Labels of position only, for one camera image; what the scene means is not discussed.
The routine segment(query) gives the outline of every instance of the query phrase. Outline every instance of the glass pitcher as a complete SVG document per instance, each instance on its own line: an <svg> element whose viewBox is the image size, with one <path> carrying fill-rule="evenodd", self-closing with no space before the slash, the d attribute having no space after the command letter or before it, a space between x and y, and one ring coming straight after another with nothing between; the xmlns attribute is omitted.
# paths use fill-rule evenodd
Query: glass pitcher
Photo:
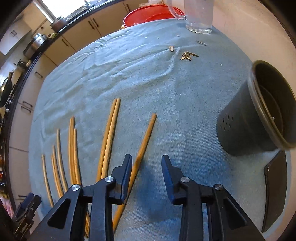
<svg viewBox="0 0 296 241"><path fill-rule="evenodd" d="M200 34L212 32L214 0L184 0L185 15L175 12L172 0L167 0L167 4L176 19L186 20L188 30Z"/></svg>

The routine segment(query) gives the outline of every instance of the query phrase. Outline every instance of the stainless steel pot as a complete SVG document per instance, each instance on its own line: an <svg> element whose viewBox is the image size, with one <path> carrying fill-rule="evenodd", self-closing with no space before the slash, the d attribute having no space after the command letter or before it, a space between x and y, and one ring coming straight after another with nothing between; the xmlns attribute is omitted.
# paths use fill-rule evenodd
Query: stainless steel pot
<svg viewBox="0 0 296 241"><path fill-rule="evenodd" d="M31 42L28 44L28 46L25 48L23 54L27 58L31 59L31 57L33 56L33 54L36 52L37 49L39 49L39 47L44 43L45 40L46 40L46 36L45 35L37 34L31 40Z"/></svg>
<svg viewBox="0 0 296 241"><path fill-rule="evenodd" d="M66 19L62 17L58 17L54 22L50 25L52 27L52 30L55 31L56 33L60 32L62 28L64 28L68 22Z"/></svg>

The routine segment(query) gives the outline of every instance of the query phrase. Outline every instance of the table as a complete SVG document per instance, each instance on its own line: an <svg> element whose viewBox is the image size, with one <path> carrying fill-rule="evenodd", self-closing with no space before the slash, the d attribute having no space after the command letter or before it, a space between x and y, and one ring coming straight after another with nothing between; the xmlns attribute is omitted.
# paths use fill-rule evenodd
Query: table
<svg viewBox="0 0 296 241"><path fill-rule="evenodd" d="M181 61L184 51L199 57ZM117 31L71 56L45 79L34 110L29 165L32 190L43 200L40 218L50 210L42 173L43 153L54 202L58 199L50 160L56 129L61 129L69 184L68 125L70 117L75 116L82 184L92 185L110 106L114 98L120 97L109 174L121 165L126 153L135 159L153 112L157 120L116 240L178 239L181 207L173 207L167 198L161 172L164 154L199 184L223 184L261 229L265 207L263 168L277 152L232 157L219 145L215 131L219 111L246 80L251 64L242 50L217 29L199 35L174 19ZM287 165L291 165L289 152ZM290 183L288 169L287 190ZM280 221L281 217L264 235L272 233Z"/></svg>

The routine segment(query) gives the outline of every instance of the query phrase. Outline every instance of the kitchen countertop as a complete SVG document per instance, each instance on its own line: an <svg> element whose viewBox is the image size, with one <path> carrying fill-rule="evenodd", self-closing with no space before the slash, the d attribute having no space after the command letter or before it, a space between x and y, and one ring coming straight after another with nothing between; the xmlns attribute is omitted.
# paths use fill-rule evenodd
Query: kitchen countertop
<svg viewBox="0 0 296 241"><path fill-rule="evenodd" d="M3 116L3 126L0 132L0 155L4 158L4 167L5 167L5 181L6 181L6 188L7 192L10 198L11 205L13 207L13 210L16 210L16 205L13 199L13 194L11 190L10 185L10 179L9 179L9 168L8 168L8 151L9 151L9 136L11 131L11 125L12 120L14 116L14 112L17 106L17 101L20 97L20 94L22 92L22 89L26 83L27 78L29 77L34 65L38 61L38 59L42 56L42 54L46 51L46 49L56 40L58 39L63 33L65 33L67 30L72 28L74 25L82 21L83 19L87 18L88 16L94 14L97 11L100 11L106 7L109 7L113 4L122 2L123 0L109 0L105 1L104 3L94 6L90 8L88 11L82 13L79 17L76 17L74 20L69 22L67 26L65 26L61 31L56 35L53 39L47 39L42 46L38 49L38 51L32 56L31 65L21 74L19 77L17 83L14 86L14 89L11 93L11 96L8 100L8 104L6 106L6 112Z"/></svg>

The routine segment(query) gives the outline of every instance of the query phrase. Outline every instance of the black handle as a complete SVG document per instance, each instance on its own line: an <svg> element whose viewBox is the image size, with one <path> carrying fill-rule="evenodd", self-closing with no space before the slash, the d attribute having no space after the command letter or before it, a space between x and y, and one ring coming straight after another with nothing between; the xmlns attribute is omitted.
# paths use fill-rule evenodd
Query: black handle
<svg viewBox="0 0 296 241"><path fill-rule="evenodd" d="M39 75L41 78L43 78L43 76L41 74L39 74L37 71L35 71L35 74Z"/></svg>
<svg viewBox="0 0 296 241"><path fill-rule="evenodd" d="M129 8L129 5L128 5L128 4L126 4L126 6L128 7L128 10L131 12L131 10L130 10L130 8Z"/></svg>
<svg viewBox="0 0 296 241"><path fill-rule="evenodd" d="M99 25L96 23L96 20L93 18L94 23L96 24L97 27L99 27Z"/></svg>
<svg viewBox="0 0 296 241"><path fill-rule="evenodd" d="M62 41L63 41L63 43L67 46L67 47L69 47L69 45L68 44L66 44L66 42L64 41L64 39L62 39Z"/></svg>
<svg viewBox="0 0 296 241"><path fill-rule="evenodd" d="M22 101L24 104L28 104L31 108L33 108L33 106L30 104L30 103L28 103L28 102L26 102L26 101Z"/></svg>
<svg viewBox="0 0 296 241"><path fill-rule="evenodd" d="M21 106L20 108L21 108L21 109L25 109L25 110L27 110L27 111L30 112L30 113L32 112L32 110L28 109L27 107Z"/></svg>
<svg viewBox="0 0 296 241"><path fill-rule="evenodd" d="M88 22L89 22L89 25L92 27L92 29L94 29L94 27L92 26L91 22L90 21L88 21Z"/></svg>

